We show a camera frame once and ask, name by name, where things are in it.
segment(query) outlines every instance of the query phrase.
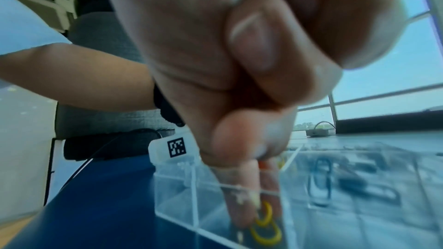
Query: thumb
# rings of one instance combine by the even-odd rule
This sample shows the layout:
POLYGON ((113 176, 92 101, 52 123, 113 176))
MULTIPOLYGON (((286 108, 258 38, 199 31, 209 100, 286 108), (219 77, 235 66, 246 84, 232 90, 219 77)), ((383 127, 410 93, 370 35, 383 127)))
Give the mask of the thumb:
POLYGON ((285 0, 244 0, 226 28, 232 55, 278 104, 318 101, 341 78, 339 65, 309 38, 285 0))

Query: cable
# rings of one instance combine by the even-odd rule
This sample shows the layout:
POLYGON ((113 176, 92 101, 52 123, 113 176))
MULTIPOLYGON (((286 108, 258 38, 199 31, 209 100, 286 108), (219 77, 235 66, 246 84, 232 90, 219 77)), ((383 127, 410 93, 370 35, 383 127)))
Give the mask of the cable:
POLYGON ((322 123, 328 123, 328 124, 330 124, 333 128, 336 129, 336 127, 335 127, 333 124, 331 124, 330 122, 328 122, 328 121, 321 121, 320 123, 316 124, 315 127, 314 127, 313 129, 316 129, 316 128, 318 127, 318 125, 319 125, 319 124, 322 124, 322 123))
POLYGON ((148 132, 148 131, 154 132, 155 134, 157 134, 158 139, 163 138, 163 136, 160 134, 160 132, 153 130, 153 129, 136 129, 136 130, 123 132, 122 134, 117 135, 113 139, 109 140, 106 144, 101 146, 97 151, 92 153, 92 155, 89 156, 89 158, 79 168, 77 168, 77 170, 71 175, 71 177, 69 177, 69 179, 65 182, 65 184, 63 184, 63 187, 61 187, 60 191, 63 190, 63 188, 66 187, 66 185, 68 185, 69 182, 71 182, 74 179, 74 177, 76 177, 77 174, 79 174, 80 171, 82 171, 83 168, 93 160, 94 156, 97 155, 99 152, 101 152, 106 146, 108 146, 109 144, 111 144, 112 142, 114 142, 115 140, 119 139, 122 136, 126 136, 126 135, 134 133, 134 132, 148 132))

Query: sky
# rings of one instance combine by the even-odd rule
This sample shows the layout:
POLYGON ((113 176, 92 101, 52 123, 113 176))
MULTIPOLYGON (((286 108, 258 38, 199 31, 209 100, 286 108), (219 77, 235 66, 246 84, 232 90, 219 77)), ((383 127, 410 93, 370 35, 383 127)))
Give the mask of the sky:
MULTIPOLYGON (((412 18, 429 10, 426 0, 403 0, 412 18)), ((396 46, 379 61, 346 71, 333 91, 335 102, 443 83, 443 49, 432 16, 408 25, 396 46)), ((328 104, 328 98, 315 103, 328 104)), ((443 106, 443 89, 337 106, 338 119, 423 111, 443 106)), ((332 122, 329 107, 299 112, 296 124, 332 122)))

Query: qr code sticker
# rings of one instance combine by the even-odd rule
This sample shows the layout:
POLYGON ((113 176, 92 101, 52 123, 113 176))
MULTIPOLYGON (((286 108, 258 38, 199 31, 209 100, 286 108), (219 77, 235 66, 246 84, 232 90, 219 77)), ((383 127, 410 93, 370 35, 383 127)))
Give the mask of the qr code sticker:
POLYGON ((186 154, 185 141, 183 138, 177 138, 168 141, 169 156, 171 158, 186 154))

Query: black wristband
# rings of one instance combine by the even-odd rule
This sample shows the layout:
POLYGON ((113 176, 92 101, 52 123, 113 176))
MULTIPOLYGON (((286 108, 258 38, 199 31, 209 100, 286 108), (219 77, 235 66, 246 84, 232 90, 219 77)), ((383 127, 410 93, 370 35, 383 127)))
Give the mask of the black wristband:
POLYGON ((169 104, 163 96, 157 84, 154 84, 154 104, 160 109, 160 115, 170 123, 176 124, 178 127, 185 126, 181 117, 177 114, 175 109, 169 104))

